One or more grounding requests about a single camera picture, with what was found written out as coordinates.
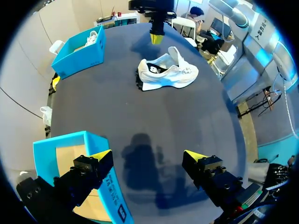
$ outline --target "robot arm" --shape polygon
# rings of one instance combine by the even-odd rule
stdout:
[[[249,25],[247,17],[237,8],[238,0],[210,0],[209,6],[221,15],[230,18],[238,27],[246,28]]]
[[[209,6],[216,10],[221,15],[228,17],[234,22],[238,28],[243,29],[250,26],[251,37],[263,48],[267,53],[273,56],[279,74],[286,81],[291,81],[296,75],[296,65],[292,59],[291,54],[286,46],[280,41],[278,31],[265,19],[262,15],[254,12],[257,19],[248,20],[246,14],[241,12],[236,6],[239,4],[238,0],[210,0]],[[256,38],[262,25],[262,20],[267,20],[267,27],[262,27],[263,35]]]

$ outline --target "desk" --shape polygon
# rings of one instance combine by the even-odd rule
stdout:
[[[126,14],[122,14],[120,17],[118,17],[117,14],[116,14],[115,16],[112,17],[112,19],[104,21],[104,22],[97,23],[96,21],[94,21],[93,26],[98,27],[100,25],[114,23],[115,21],[132,20],[132,19],[136,19],[136,23],[140,23],[140,14],[137,13],[137,12],[135,12],[135,13],[126,13]]]
[[[222,210],[195,188],[181,167],[183,151],[217,155],[246,179],[245,144],[235,108],[198,51],[164,25],[152,45],[150,23],[106,29],[103,64],[61,80],[53,102],[52,136],[86,130],[109,139],[124,198],[136,224],[209,223]],[[176,46],[199,69],[183,89],[140,91],[139,62]]]

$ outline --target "gray robotic arm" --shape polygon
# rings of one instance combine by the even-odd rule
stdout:
[[[222,83],[233,103],[272,86],[274,80],[280,90],[297,81],[292,56],[268,18],[238,0],[210,0],[209,6],[229,18],[235,37],[235,60],[222,71],[225,73]]]

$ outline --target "black sticker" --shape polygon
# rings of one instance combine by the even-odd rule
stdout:
[[[120,216],[122,222],[125,223],[127,214],[126,214],[126,212],[125,212],[125,210],[124,210],[122,204],[121,204],[120,207],[118,208],[117,213],[118,213],[118,215]]]

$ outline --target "white plastic bag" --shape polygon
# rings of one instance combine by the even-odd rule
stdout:
[[[51,126],[52,109],[48,106],[42,106],[41,112],[43,113],[43,123]]]

